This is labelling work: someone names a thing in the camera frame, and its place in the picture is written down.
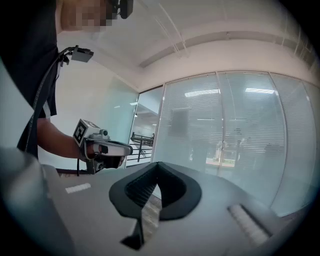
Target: cable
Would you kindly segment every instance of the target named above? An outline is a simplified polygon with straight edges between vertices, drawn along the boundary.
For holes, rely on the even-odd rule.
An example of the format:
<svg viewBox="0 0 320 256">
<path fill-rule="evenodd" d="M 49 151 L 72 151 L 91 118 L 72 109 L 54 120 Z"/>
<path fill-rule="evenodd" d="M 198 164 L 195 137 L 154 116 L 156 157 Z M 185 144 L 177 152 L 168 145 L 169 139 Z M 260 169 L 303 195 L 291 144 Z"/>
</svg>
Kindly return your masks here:
<svg viewBox="0 0 320 256">
<path fill-rule="evenodd" d="M 79 176 L 79 158 L 76 160 L 76 175 Z"/>
<path fill-rule="evenodd" d="M 55 58 L 55 60 L 52 62 L 52 64 L 48 68 L 48 70 L 45 72 L 45 74 L 44 74 L 44 76 L 43 76 L 43 78 L 41 80 L 41 83 L 40 83 L 40 85 L 38 87 L 38 90 L 36 91 L 35 98 L 34 98 L 34 101 L 33 101 L 33 104 L 32 104 L 32 108 L 33 108 L 34 111 L 36 111 L 37 102 L 38 102 L 38 99 L 39 99 L 40 92 L 42 90 L 42 87 L 43 87 L 43 85 L 44 85 L 44 83 L 46 81 L 46 78 L 47 78 L 48 74 L 50 73 L 52 67 L 61 58 L 61 56 L 63 56 L 65 54 L 65 52 L 69 51 L 66 55 L 71 55 L 71 52 L 73 50 L 75 50 L 76 48 L 78 48 L 78 46 L 68 47 L 68 48 L 64 49 L 63 51 L 61 51 L 58 54 L 58 56 Z M 27 151 L 27 148 L 28 148 L 28 143 L 29 143 L 29 138 L 30 138 L 30 134 L 31 134 L 31 130 L 32 130 L 32 125 L 34 123 L 34 116 L 35 116 L 35 113 L 33 113 L 33 115 L 31 116 L 29 124 L 28 124 L 28 136 L 27 136 L 27 139 L 26 139 L 26 144 L 25 144 L 24 151 Z"/>
</svg>

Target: white wall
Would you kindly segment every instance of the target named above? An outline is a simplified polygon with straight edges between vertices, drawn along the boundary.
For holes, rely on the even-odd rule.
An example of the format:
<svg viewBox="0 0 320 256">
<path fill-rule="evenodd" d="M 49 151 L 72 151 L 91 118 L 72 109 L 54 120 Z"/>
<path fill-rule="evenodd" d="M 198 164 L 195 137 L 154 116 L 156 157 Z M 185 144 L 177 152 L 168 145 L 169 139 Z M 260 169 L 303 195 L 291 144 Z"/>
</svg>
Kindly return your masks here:
<svg viewBox="0 0 320 256">
<path fill-rule="evenodd" d="M 156 126 L 154 125 L 148 125 L 148 124 L 136 124 L 134 123 L 132 131 L 136 135 L 146 136 L 146 137 L 152 137 L 153 134 L 156 132 Z"/>
<path fill-rule="evenodd" d="M 158 99 L 153 97 L 153 95 L 151 95 L 149 91 L 147 91 L 145 93 L 140 94 L 139 105 L 142 105 L 143 107 L 148 109 L 150 112 L 153 112 L 154 114 L 157 115 L 159 112 L 160 98 Z"/>
<path fill-rule="evenodd" d="M 140 91 L 192 75 L 230 70 L 267 71 L 317 84 L 306 64 L 281 45 L 255 40 L 224 40 L 189 47 L 189 57 L 166 56 L 145 68 Z"/>
<path fill-rule="evenodd" d="M 89 120 L 109 130 L 114 140 L 119 140 L 123 133 L 126 133 L 128 142 L 136 106 L 127 103 L 123 106 L 126 108 L 122 110 L 121 107 L 113 108 L 113 105 L 110 105 L 122 105 L 119 100 L 115 102 L 113 100 L 116 88 L 123 90 L 118 92 L 119 96 L 130 102 L 137 100 L 138 93 L 128 86 L 127 89 L 123 89 L 123 86 L 125 86 L 123 82 L 113 72 L 93 60 L 88 63 L 70 61 L 69 65 L 64 65 L 61 69 L 56 82 L 57 115 L 51 117 L 51 122 L 61 132 L 72 136 L 79 119 Z M 121 134 L 110 132 L 112 129 L 121 129 Z M 40 147 L 38 147 L 38 158 L 42 164 L 49 164 L 56 168 L 75 169 L 77 167 L 75 159 L 53 155 Z M 80 168 L 85 169 L 85 163 L 81 162 Z"/>
<path fill-rule="evenodd" d="M 119 51 L 115 52 L 114 49 L 106 51 L 97 45 L 94 40 L 86 38 L 90 33 L 84 33 L 85 37 L 83 33 L 82 31 L 64 31 L 60 33 L 57 36 L 59 50 L 75 45 L 90 49 L 94 52 L 92 60 L 106 67 L 108 71 L 121 77 L 127 85 L 137 90 L 138 87 L 136 85 L 140 78 L 140 69 L 132 64 L 124 64 L 123 55 L 126 55 L 126 52 L 119 53 Z"/>
</svg>

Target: black curved object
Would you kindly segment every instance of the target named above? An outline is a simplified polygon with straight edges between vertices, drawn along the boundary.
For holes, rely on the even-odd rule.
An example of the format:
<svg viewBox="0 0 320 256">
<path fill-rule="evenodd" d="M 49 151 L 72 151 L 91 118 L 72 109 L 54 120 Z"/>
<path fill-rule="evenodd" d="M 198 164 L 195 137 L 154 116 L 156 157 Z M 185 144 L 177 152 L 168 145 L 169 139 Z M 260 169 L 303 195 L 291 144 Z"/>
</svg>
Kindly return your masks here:
<svg viewBox="0 0 320 256">
<path fill-rule="evenodd" d="M 117 181 L 110 188 L 109 198 L 120 215 L 140 220 L 141 210 L 157 184 L 162 202 L 160 221 L 184 218 L 201 199 L 199 184 L 164 162 L 151 163 Z"/>
</svg>

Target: metal railing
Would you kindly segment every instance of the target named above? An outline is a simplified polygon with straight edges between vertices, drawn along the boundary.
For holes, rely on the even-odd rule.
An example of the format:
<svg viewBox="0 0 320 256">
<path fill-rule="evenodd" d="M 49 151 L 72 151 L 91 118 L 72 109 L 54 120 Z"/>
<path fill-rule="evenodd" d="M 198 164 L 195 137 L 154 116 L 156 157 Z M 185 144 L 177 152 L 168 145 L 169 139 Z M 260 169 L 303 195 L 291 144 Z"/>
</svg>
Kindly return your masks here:
<svg viewBox="0 0 320 256">
<path fill-rule="evenodd" d="M 133 154 L 131 155 L 131 156 L 137 156 L 137 158 L 127 159 L 127 161 L 137 160 L 139 162 L 141 159 L 151 158 L 152 153 L 151 152 L 150 153 L 143 152 L 143 150 L 148 150 L 148 149 L 142 148 L 142 147 L 143 146 L 152 147 L 154 144 L 154 139 L 153 138 L 142 138 L 144 136 L 141 136 L 141 138 L 138 138 L 137 136 L 140 136 L 140 135 L 135 135 L 135 136 L 131 137 L 131 141 L 138 142 L 138 144 L 130 144 L 130 145 L 134 145 L 137 147 L 137 148 L 133 149 L 134 151 L 133 151 Z"/>
<path fill-rule="evenodd" d="M 148 145 L 148 146 L 152 147 L 153 144 L 154 144 L 154 138 L 153 138 L 153 137 L 147 137 L 147 136 L 137 135 L 137 134 L 135 134 L 134 132 L 132 133 L 131 140 L 132 140 L 133 142 L 140 143 L 140 139 L 143 139 L 143 142 L 142 142 L 143 145 Z"/>
</svg>

